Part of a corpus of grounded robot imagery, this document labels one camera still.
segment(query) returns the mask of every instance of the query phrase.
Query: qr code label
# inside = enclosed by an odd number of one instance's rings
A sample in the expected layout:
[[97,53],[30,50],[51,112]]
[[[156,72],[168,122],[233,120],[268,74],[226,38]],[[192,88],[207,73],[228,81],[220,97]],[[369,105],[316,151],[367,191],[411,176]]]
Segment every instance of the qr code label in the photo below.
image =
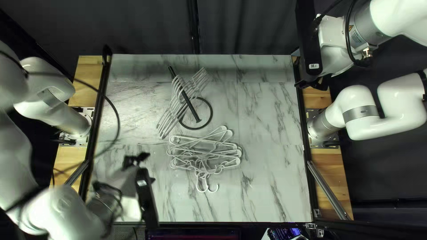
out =
[[318,63],[310,64],[310,65],[308,65],[308,68],[309,69],[317,69],[317,68],[319,68],[319,64]]

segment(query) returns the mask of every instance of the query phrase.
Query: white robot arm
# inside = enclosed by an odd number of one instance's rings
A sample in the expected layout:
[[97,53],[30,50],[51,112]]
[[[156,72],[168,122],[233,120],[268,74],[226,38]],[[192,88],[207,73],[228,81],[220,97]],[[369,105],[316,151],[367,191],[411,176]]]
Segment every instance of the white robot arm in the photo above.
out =
[[[26,233],[48,233],[51,239],[100,239],[119,212],[117,193],[103,191],[88,206],[70,186],[39,189],[30,169],[31,144],[6,112],[15,107],[22,115],[56,126],[76,137],[89,132],[85,118],[64,101],[74,93],[71,82],[39,58],[21,61],[0,41],[0,208]],[[54,73],[38,75],[36,73]]]
[[356,59],[373,56],[385,41],[404,35],[427,46],[427,1],[371,0],[352,11],[348,29],[346,16],[324,16],[318,27],[323,71],[319,76],[339,75],[353,66],[348,56],[345,32]]

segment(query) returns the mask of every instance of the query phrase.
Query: marble surface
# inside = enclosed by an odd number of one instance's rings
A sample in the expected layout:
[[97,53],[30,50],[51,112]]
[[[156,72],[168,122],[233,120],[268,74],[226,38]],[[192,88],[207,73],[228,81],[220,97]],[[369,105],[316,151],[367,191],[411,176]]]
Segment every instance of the marble surface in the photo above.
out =
[[[191,131],[179,124],[170,135],[204,136],[220,125],[234,132],[230,141],[243,149],[236,169],[211,175],[215,193],[196,190],[193,172],[172,170],[167,139],[156,124],[171,99],[171,77],[191,77],[201,67],[213,76],[202,97],[212,105],[210,124]],[[310,202],[304,167],[301,126],[290,56],[114,55],[107,96],[121,120],[115,146],[95,160],[93,179],[121,167],[125,155],[141,151],[153,184],[161,222],[309,222]],[[202,123],[209,111],[193,100]],[[191,124],[186,113],[184,122]],[[114,138],[117,120],[105,103],[97,151]],[[135,203],[124,204],[122,219],[139,219]]]

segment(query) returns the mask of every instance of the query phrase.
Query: wooden board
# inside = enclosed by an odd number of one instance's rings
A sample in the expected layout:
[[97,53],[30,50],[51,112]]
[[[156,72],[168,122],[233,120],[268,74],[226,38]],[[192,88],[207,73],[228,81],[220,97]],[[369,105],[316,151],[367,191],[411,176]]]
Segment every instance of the wooden board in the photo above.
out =
[[[326,108],[332,101],[328,91],[306,88],[303,91],[306,108]],[[341,205],[353,219],[347,181],[340,149],[311,149],[312,160]],[[317,201],[322,217],[339,219],[323,190],[316,183]]]
[[[102,72],[102,57],[101,56],[80,56],[77,62],[75,78],[85,81],[92,86],[98,88],[99,81],[101,79]],[[88,88],[87,86],[74,82],[73,83],[76,93],[70,98],[68,103],[72,107],[94,107],[97,100],[97,93]],[[85,147],[58,147],[56,153],[56,160],[54,168],[63,171],[70,166],[79,164],[84,161],[86,156]],[[65,171],[65,174],[59,174],[55,176],[55,184],[63,184],[68,177],[77,169],[77,166]],[[79,191],[80,177],[72,185],[72,187]]]

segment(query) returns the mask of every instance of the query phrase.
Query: mounting plate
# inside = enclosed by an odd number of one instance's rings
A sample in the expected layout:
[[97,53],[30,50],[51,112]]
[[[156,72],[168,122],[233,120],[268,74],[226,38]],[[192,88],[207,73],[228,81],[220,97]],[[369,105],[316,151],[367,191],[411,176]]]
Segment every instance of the mounting plate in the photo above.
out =
[[[319,110],[321,110],[321,108],[306,108],[305,116],[307,117],[307,121],[310,118],[317,117],[319,114]],[[329,148],[329,149],[339,148],[339,146],[323,146],[323,141],[313,138],[310,134],[307,134],[307,137],[308,137],[308,142],[310,143],[310,148]],[[338,133],[335,132],[334,134],[329,136],[329,139],[331,141],[338,141],[339,140]]]
[[[79,107],[79,110],[81,110],[81,112],[79,111],[79,113],[88,120],[89,126],[92,126],[92,117],[94,116],[95,108]],[[76,139],[76,144],[74,144],[74,145],[69,145],[67,143],[60,143],[59,145],[60,146],[66,146],[66,147],[87,147],[88,141],[89,141],[89,136],[90,136],[90,132],[86,136],[79,138],[79,139]],[[68,133],[65,133],[65,132],[61,132],[59,134],[59,139],[71,140],[71,138],[69,138],[69,137],[72,137],[72,136],[70,136]]]

